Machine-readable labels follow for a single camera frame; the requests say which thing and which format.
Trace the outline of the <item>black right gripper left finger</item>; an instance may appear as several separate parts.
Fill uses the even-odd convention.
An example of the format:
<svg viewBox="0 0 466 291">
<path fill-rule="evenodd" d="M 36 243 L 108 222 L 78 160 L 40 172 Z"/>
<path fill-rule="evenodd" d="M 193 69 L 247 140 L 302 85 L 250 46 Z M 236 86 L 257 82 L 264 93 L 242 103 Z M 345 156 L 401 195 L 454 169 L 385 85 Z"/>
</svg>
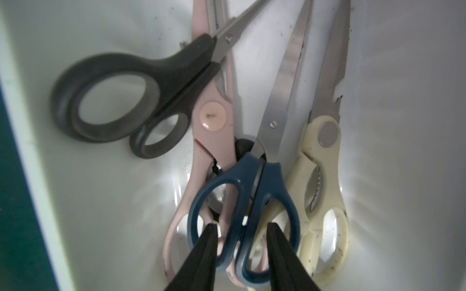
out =
<svg viewBox="0 0 466 291">
<path fill-rule="evenodd" d="M 213 291 L 216 277 L 218 233 L 208 224 L 166 291 Z"/>
</svg>

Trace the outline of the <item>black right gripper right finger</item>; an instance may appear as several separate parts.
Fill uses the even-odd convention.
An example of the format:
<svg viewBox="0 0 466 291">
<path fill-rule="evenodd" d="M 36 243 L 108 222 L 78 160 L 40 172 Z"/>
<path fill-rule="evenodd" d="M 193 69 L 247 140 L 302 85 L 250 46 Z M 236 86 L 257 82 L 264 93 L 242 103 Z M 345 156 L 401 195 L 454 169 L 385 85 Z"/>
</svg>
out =
<svg viewBox="0 0 466 291">
<path fill-rule="evenodd" d="M 272 291 L 319 291 L 276 223 L 266 232 Z"/>
</svg>

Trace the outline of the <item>blue handled scissors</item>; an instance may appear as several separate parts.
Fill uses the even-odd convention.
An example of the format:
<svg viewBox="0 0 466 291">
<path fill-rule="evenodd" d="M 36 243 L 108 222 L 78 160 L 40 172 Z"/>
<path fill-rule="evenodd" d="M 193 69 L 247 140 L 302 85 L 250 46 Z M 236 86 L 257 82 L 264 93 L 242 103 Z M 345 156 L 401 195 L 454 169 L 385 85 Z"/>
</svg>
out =
<svg viewBox="0 0 466 291">
<path fill-rule="evenodd" d="M 302 56 L 312 2 L 305 1 L 292 31 L 269 97 L 256 141 L 250 152 L 229 170 L 207 182 L 195 196 L 188 216 L 188 243 L 194 247 L 199 240 L 197 220 L 208 195 L 222 184 L 232 184 L 239 195 L 234 203 L 231 225 L 226 234 L 222 253 L 217 258 L 217 269 L 226 270 L 235 263 L 235 274 L 246 287 L 263 289 L 270 285 L 270 272 L 252 271 L 248 260 L 261 216 L 271 200 L 285 208 L 289 222 L 290 245 L 298 250 L 300 218 L 285 187 L 279 149 L 288 118 L 288 106 Z"/>
</svg>

